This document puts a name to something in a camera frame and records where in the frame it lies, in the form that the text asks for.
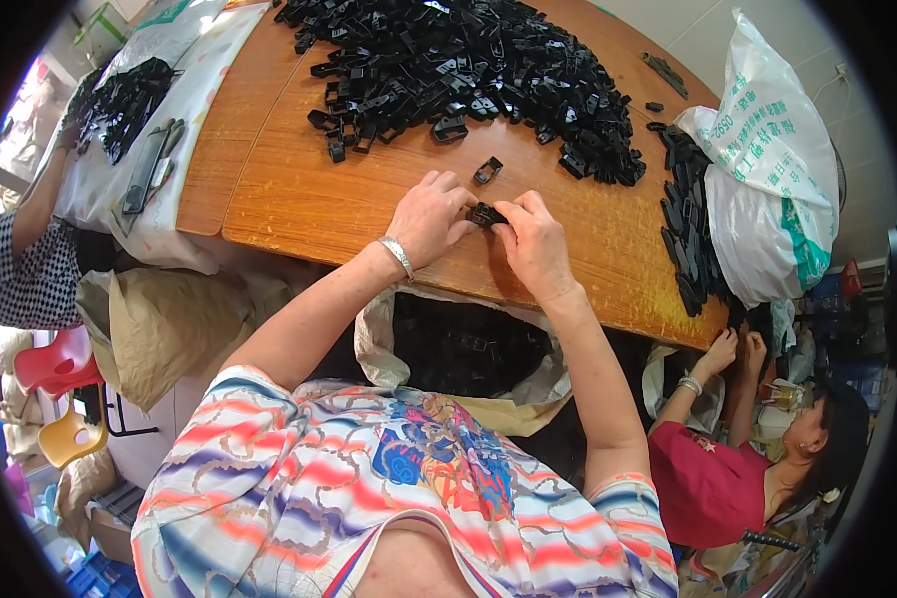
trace woman's left hand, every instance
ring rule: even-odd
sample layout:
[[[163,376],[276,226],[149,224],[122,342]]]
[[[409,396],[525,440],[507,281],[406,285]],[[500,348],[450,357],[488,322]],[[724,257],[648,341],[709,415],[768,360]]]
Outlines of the woman's left hand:
[[[432,170],[399,202],[385,234],[402,245],[413,269],[424,268],[478,228],[474,222],[455,219],[463,208],[477,203],[454,172]]]
[[[697,360],[692,370],[692,376],[701,383],[702,386],[707,382],[708,378],[730,365],[735,360],[735,352],[738,349],[738,333],[735,329],[728,328],[718,337],[718,340],[711,345],[708,352],[701,359]]]

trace pile of black plastic parts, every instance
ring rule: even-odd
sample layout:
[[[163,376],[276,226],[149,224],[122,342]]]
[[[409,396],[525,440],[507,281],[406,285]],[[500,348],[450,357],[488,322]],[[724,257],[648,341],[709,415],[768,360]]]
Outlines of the pile of black plastic parts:
[[[630,148],[630,96],[598,58],[545,14],[511,0],[290,0],[277,22],[302,28],[296,50],[316,40],[342,49],[311,67],[326,86],[312,125],[333,161],[368,153],[407,127],[432,125],[436,143],[467,135],[466,117],[507,117],[533,127],[540,144],[561,137],[573,176],[634,185],[645,172]]]
[[[90,102],[80,102],[80,105],[87,106],[82,114],[71,102],[75,114],[73,118],[83,122],[77,154],[83,155],[93,136],[103,129],[100,137],[103,151],[110,164],[120,161],[166,97],[176,75],[177,72],[164,60],[150,58],[126,73],[110,75],[99,89],[91,93]]]
[[[408,365],[408,386],[492,397],[514,389],[551,352],[548,335],[504,312],[396,293],[394,352]]]
[[[90,75],[87,75],[80,81],[80,84],[77,85],[76,91],[73,92],[73,95],[70,98],[70,102],[67,103],[67,111],[63,114],[63,126],[67,127],[73,123],[80,123],[80,127],[83,126],[83,119],[87,117],[90,113],[90,110],[93,109],[94,104],[94,95],[93,89],[96,87],[96,83],[99,82],[100,76],[103,75],[103,71],[106,70],[107,65],[103,65],[96,69]]]
[[[668,150],[665,169],[671,171],[674,180],[665,182],[661,209],[668,226],[662,227],[661,236],[674,263],[674,278],[685,310],[691,317],[699,315],[708,295],[738,309],[741,302],[724,281],[711,242],[704,187],[704,174],[711,160],[690,135],[674,125],[648,123],[647,129],[656,131]]]

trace hair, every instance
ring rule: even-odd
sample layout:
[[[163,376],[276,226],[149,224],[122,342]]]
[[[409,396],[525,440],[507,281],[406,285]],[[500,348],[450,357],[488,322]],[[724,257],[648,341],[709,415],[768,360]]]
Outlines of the hair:
[[[825,391],[821,429],[827,432],[827,442],[814,454],[807,475],[777,509],[778,516],[799,511],[834,488],[843,492],[856,479],[867,456],[870,413],[863,395],[829,379],[818,381],[817,389]]]

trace ear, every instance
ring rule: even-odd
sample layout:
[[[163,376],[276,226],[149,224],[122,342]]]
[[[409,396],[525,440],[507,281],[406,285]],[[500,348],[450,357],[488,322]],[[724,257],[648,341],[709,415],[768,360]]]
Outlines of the ear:
[[[827,430],[818,430],[817,437],[807,445],[806,450],[814,454],[820,452],[825,446],[827,446]]]

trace wooden table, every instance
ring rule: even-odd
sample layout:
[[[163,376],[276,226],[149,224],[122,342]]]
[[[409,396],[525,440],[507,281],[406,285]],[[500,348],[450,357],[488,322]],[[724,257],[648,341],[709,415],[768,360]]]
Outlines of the wooden table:
[[[576,278],[585,285],[598,319],[655,339],[706,348],[727,321],[716,299],[688,317],[665,251],[659,200],[670,179],[665,150],[645,129],[672,121],[718,98],[669,54],[622,21],[583,0],[531,0],[548,19],[574,33],[598,55],[618,89],[632,97],[631,146],[643,152],[645,176],[634,187],[577,181],[558,165],[555,142],[539,146],[533,131],[499,119],[476,123],[461,143],[437,147],[430,126],[407,130],[391,146],[368,155],[347,152],[333,164],[306,115],[322,108],[325,79],[309,68],[333,49],[326,42],[297,56],[293,36],[272,22],[271,11],[229,70],[197,141],[179,206],[177,229],[223,236],[278,254],[341,264],[385,231],[407,189],[431,169],[453,170],[482,201],[513,199],[528,189],[545,198],[565,228]],[[646,66],[640,52],[666,58],[685,78],[690,101]],[[645,102],[661,102],[663,113]],[[470,175],[490,156],[505,167],[489,185]],[[532,297],[505,262],[491,233],[463,239],[418,280],[443,289],[521,305]]]

